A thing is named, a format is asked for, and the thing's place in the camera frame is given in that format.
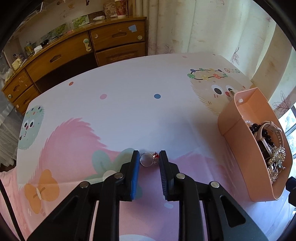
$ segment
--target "curtain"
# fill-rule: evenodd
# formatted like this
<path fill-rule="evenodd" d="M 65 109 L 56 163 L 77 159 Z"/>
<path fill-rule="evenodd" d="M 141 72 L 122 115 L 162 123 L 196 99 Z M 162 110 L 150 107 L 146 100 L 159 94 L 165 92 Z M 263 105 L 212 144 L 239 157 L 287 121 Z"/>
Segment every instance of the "curtain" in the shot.
<path fill-rule="evenodd" d="M 0 93 L 0 165 L 13 165 L 17 156 L 17 145 L 23 117 Z"/>
<path fill-rule="evenodd" d="M 295 51 L 253 0 L 136 0 L 147 17 L 148 55 L 211 52 L 258 87 L 278 117 L 296 102 Z"/>

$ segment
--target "wooden drawer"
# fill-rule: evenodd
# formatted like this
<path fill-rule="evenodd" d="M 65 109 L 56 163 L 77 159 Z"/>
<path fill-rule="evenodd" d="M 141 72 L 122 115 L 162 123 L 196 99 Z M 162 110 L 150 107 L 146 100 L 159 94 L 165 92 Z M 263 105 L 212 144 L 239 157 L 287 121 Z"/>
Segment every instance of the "wooden drawer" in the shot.
<path fill-rule="evenodd" d="M 61 65 L 92 52 L 91 48 L 89 51 L 86 50 L 86 46 L 83 43 L 84 39 L 89 39 L 87 32 L 78 34 L 57 44 L 33 60 L 26 67 L 33 82 L 36 82 Z"/>
<path fill-rule="evenodd" d="M 95 28 L 91 30 L 91 39 L 95 51 L 128 43 L 143 42 L 145 41 L 145 21 L 131 21 Z"/>
<path fill-rule="evenodd" d="M 11 102 L 13 102 L 32 84 L 32 81 L 23 69 L 11 80 L 8 86 L 5 87 L 3 93 Z"/>
<path fill-rule="evenodd" d="M 27 89 L 20 97 L 18 97 L 13 105 L 18 109 L 18 111 L 24 114 L 30 104 L 30 102 L 39 96 L 39 91 L 34 85 Z"/>
<path fill-rule="evenodd" d="M 145 56 L 145 42 L 127 44 L 96 53 L 99 66 L 142 56 Z"/>

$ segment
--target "ring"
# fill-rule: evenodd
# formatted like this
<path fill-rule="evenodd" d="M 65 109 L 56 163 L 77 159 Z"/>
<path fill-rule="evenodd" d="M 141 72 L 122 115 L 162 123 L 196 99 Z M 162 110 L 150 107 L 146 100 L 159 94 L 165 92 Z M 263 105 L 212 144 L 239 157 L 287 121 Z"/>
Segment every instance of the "ring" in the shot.
<path fill-rule="evenodd" d="M 143 167 L 150 167 L 153 164 L 158 165 L 159 155 L 157 152 L 151 154 L 149 152 L 144 152 L 140 155 L 140 163 Z"/>
<path fill-rule="evenodd" d="M 143 167 L 150 167 L 154 163 L 153 155 L 149 152 L 144 152 L 140 155 L 140 163 Z"/>

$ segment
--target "cup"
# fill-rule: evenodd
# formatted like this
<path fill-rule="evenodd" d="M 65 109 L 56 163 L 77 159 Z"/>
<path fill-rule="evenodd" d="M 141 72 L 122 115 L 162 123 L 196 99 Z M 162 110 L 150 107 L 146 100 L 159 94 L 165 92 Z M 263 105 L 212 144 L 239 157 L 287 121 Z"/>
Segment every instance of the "cup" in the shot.
<path fill-rule="evenodd" d="M 126 0 L 115 0 L 116 13 L 118 18 L 126 16 Z"/>

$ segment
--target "box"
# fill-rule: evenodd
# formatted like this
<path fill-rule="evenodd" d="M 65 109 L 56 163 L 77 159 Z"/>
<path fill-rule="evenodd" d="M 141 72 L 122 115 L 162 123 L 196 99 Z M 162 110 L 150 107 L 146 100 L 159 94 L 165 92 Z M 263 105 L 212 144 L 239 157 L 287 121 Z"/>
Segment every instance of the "box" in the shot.
<path fill-rule="evenodd" d="M 254 202 L 273 201 L 280 198 L 292 167 L 292 153 L 284 132 L 283 145 L 286 168 L 271 184 L 268 170 L 259 146 L 245 121 L 261 124 L 273 121 L 282 129 L 265 96 L 258 88 L 238 92 L 218 117 L 218 127 L 227 140 L 244 177 L 249 196 Z M 274 133 L 268 130 L 275 146 L 279 146 Z"/>

